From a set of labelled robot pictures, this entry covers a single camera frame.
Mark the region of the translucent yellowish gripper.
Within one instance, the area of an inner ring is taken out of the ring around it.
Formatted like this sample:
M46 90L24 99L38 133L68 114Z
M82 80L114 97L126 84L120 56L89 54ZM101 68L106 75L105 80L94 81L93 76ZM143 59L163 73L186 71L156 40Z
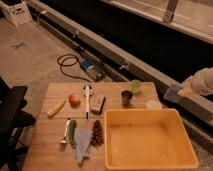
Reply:
M192 86L193 79L194 77L190 76L181 83L181 88L178 90L178 95L182 97L192 97L198 94L198 92Z

